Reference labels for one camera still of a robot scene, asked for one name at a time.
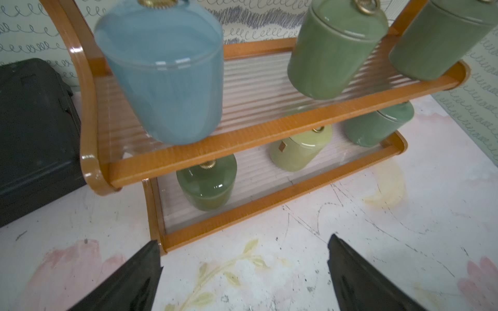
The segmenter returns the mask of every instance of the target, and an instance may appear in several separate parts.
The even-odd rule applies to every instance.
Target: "gold label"
[[[287,147],[287,145],[284,142],[281,142],[280,146],[278,147],[278,150],[280,150],[281,152],[283,152],[283,150],[285,149],[285,147]]]

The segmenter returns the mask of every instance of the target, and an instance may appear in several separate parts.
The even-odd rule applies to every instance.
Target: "painted leaf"
[[[208,270],[208,264],[203,263],[202,266],[199,268],[199,273],[197,274],[197,284],[201,282],[201,279],[204,277],[207,270]]]
[[[257,246],[257,239],[249,241],[244,247],[244,254],[252,252]]]
[[[164,308],[164,311],[175,311],[175,305],[168,304],[166,308]]]
[[[255,258],[253,258],[251,261],[257,267],[260,267],[260,268],[269,268],[266,265],[266,263],[264,262],[264,260],[263,260],[263,258],[261,256],[257,256]]]
[[[192,301],[192,305],[196,307],[204,307],[215,301],[215,295],[213,293],[202,293],[197,296],[196,299]]]
[[[227,278],[228,283],[232,284],[233,286],[239,287],[241,285],[239,277],[232,272],[225,272],[223,275],[225,276],[225,278]]]

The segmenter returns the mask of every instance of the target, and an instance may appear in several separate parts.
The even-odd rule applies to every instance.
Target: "dark green jar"
[[[496,0],[430,0],[389,54],[402,74],[442,76],[498,24]]]
[[[214,210],[227,203],[236,175],[237,161],[233,154],[176,172],[185,197],[203,211]]]
[[[289,80],[308,97],[336,97],[388,28],[379,0],[313,0],[287,67]]]
[[[346,120],[344,130],[353,143],[373,147],[412,120],[414,115],[413,105],[405,102]]]

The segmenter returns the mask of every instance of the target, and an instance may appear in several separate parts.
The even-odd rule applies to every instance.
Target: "pink flower painting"
[[[102,262],[97,240],[84,239],[64,249],[53,249],[31,276],[13,310],[67,310],[123,263],[121,254]]]
[[[498,269],[488,257],[479,266],[469,261],[468,278],[458,281],[458,288],[476,311],[498,311]]]

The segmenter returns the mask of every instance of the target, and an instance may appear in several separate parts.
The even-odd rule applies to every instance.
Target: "white table surface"
[[[498,310],[498,168],[413,103],[404,154],[163,256],[153,310],[338,311],[334,232],[429,310]],[[82,187],[0,228],[0,310],[65,310],[149,239],[141,184]]]

